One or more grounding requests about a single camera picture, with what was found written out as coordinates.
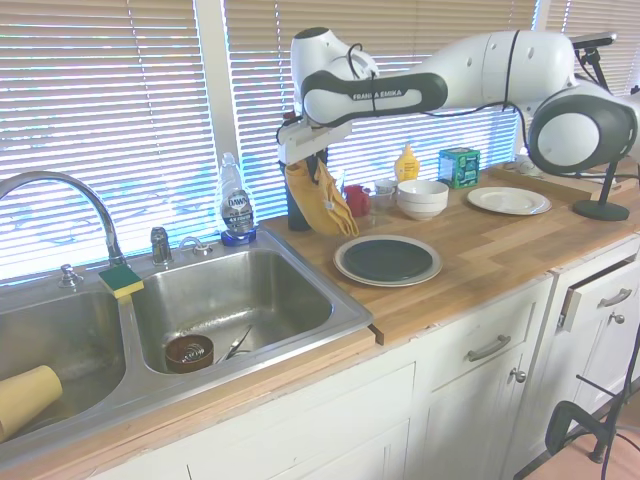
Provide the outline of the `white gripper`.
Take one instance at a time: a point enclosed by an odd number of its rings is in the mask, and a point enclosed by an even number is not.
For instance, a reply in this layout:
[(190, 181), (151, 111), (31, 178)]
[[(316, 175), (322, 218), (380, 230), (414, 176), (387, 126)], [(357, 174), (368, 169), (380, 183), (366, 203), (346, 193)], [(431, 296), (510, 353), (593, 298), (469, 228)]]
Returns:
[(338, 143), (352, 132), (352, 123), (335, 128), (313, 126), (309, 120), (285, 121), (276, 133), (278, 159), (283, 168), (314, 155), (313, 182), (319, 182), (320, 165), (328, 163), (330, 145)]

